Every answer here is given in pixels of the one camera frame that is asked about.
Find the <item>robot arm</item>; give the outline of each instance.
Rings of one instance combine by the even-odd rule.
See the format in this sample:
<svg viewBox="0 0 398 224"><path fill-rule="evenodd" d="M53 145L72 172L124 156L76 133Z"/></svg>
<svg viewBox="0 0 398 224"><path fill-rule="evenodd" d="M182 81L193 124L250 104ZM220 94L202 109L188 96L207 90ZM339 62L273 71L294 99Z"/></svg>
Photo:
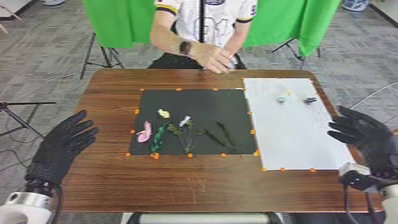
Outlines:
<svg viewBox="0 0 398 224"><path fill-rule="evenodd" d="M46 224L51 218L53 192L58 195L60 184L78 154L95 141L97 128L92 121L81 122L85 111L79 111L53 128L40 142L38 150L24 175L22 192L8 195L0 206L0 224Z"/></svg>
<svg viewBox="0 0 398 224"><path fill-rule="evenodd" d="M387 126L362 113L339 107L340 116L328 124L337 131L328 135L353 145L365 166L348 163L339 169L344 186L380 193L385 209L385 224L398 223L398 147Z"/></svg>

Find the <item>green backdrop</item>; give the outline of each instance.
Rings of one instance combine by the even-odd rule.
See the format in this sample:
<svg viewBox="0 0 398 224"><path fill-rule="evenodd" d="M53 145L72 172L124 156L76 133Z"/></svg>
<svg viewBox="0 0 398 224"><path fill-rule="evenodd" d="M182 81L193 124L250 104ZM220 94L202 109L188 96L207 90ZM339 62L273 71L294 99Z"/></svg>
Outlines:
<svg viewBox="0 0 398 224"><path fill-rule="evenodd" d="M339 0L259 0L245 46L300 41L301 56L314 52L330 25ZM152 0L83 0L85 13L102 47L131 48L149 43Z"/></svg>

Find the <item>white flower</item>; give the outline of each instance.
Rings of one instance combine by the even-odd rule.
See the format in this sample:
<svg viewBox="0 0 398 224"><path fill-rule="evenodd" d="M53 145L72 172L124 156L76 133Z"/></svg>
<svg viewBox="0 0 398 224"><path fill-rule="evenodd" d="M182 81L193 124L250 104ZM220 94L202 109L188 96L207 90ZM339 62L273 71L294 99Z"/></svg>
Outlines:
<svg viewBox="0 0 398 224"><path fill-rule="evenodd" d="M186 116L184 119L181 120L179 127L182 127L186 125L188 121L189 121L189 116Z"/></svg>
<svg viewBox="0 0 398 224"><path fill-rule="evenodd" d="M170 118L170 113L168 113L168 111L165 111L165 110L161 110L161 109L157 109L157 115L159 115L161 118Z"/></svg>

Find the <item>white t-shirt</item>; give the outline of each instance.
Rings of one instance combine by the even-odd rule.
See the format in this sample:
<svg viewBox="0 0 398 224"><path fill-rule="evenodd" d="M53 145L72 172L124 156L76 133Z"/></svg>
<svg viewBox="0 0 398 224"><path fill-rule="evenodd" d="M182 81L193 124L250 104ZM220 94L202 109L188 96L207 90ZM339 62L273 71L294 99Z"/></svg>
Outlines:
<svg viewBox="0 0 398 224"><path fill-rule="evenodd" d="M225 46L234 33L232 24L252 21L257 0L204 0L204 42ZM177 36L198 41L198 4L200 0L154 0L156 10L175 15Z"/></svg>

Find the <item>flower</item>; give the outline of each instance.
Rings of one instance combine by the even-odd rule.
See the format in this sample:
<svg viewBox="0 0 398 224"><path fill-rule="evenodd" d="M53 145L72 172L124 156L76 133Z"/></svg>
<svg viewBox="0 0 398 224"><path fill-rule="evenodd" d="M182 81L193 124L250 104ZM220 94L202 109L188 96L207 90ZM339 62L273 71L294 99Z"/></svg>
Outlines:
<svg viewBox="0 0 398 224"><path fill-rule="evenodd" d="M157 115L159 115L159 117L161 118L170 118L170 113L168 113L168 111L165 111L165 110L161 110L161 109L157 109Z"/></svg>
<svg viewBox="0 0 398 224"><path fill-rule="evenodd" d="M138 137L136 137L138 143L143 143L149 140L150 134L152 134L150 123L147 121L143 123L143 128L145 128L145 130L136 133L136 135L138 135Z"/></svg>
<svg viewBox="0 0 398 224"><path fill-rule="evenodd" d="M179 122L179 127L186 125L188 121L189 121L189 116L184 116L184 119Z"/></svg>

